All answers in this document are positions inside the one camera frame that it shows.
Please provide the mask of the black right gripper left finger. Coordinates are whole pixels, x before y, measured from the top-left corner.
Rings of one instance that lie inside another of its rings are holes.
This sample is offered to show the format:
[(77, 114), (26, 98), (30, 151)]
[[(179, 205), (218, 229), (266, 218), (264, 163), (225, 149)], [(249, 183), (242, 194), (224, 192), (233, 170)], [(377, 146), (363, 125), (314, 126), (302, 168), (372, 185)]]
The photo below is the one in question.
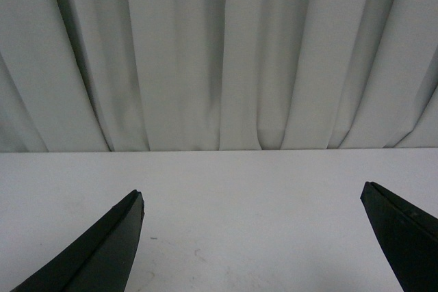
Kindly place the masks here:
[(136, 256), (144, 200), (133, 190), (14, 291), (124, 291)]

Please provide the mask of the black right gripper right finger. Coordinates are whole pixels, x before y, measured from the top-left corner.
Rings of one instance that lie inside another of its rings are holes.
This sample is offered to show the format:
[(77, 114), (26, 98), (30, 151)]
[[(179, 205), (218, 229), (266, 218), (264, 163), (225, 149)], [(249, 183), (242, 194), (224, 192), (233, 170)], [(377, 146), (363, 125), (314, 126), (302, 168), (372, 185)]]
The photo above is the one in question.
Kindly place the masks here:
[(437, 290), (437, 218), (375, 182), (360, 197), (403, 291)]

